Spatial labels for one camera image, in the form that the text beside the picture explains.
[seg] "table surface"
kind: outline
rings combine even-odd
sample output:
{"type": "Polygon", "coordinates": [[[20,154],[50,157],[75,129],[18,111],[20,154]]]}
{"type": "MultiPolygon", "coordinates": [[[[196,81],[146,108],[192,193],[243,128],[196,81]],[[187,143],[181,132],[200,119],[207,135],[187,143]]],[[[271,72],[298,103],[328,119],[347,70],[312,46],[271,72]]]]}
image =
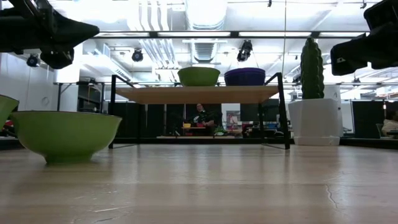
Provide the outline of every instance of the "table surface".
{"type": "Polygon", "coordinates": [[[0,152],[4,224],[397,223],[398,153],[361,147],[140,145],[46,166],[0,152]]]}
{"type": "Polygon", "coordinates": [[[140,104],[262,103],[277,86],[193,86],[117,88],[116,93],[140,104]]]}

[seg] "wooden shelf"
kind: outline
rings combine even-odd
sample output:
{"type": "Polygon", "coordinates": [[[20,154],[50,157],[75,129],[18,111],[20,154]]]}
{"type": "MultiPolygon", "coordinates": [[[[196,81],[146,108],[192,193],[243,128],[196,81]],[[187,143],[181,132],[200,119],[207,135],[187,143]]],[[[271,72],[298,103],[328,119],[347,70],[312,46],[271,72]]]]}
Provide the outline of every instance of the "wooden shelf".
{"type": "Polygon", "coordinates": [[[117,88],[116,93],[140,104],[262,103],[277,86],[200,86],[117,88]]]}

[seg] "green cactus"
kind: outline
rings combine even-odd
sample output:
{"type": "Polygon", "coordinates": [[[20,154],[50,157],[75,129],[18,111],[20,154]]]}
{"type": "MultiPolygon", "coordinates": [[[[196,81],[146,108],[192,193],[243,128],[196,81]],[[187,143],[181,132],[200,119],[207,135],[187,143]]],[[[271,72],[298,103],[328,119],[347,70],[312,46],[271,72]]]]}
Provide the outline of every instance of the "green cactus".
{"type": "Polygon", "coordinates": [[[301,82],[303,99],[323,98],[323,60],[318,44],[309,37],[301,54],[301,82]]]}

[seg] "person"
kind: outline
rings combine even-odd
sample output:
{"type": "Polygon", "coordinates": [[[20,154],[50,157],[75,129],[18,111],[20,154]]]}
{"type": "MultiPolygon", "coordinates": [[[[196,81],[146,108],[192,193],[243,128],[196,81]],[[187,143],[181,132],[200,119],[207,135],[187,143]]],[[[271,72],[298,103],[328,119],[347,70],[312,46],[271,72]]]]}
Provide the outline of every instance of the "person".
{"type": "Polygon", "coordinates": [[[212,116],[207,113],[207,111],[204,109],[203,105],[198,103],[197,104],[197,111],[198,115],[194,117],[193,122],[198,124],[204,125],[204,127],[213,127],[214,126],[214,119],[212,116]]]}
{"type": "Polygon", "coordinates": [[[206,136],[213,135],[213,130],[215,126],[214,118],[209,114],[203,107],[202,104],[197,104],[198,114],[194,117],[193,122],[196,124],[202,124],[206,129],[204,130],[194,130],[195,134],[204,134],[206,136]]]}
{"type": "Polygon", "coordinates": [[[388,136],[389,131],[398,130],[398,111],[387,111],[381,132],[388,136]]]}

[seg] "blue bowl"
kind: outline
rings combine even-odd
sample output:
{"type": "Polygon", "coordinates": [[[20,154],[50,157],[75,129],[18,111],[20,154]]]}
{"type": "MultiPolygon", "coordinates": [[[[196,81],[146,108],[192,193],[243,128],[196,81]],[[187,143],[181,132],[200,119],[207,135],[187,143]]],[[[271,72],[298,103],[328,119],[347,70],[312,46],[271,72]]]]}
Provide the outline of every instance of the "blue bowl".
{"type": "Polygon", "coordinates": [[[224,75],[227,86],[259,86],[264,85],[266,71],[261,68],[237,68],[224,75]]]}

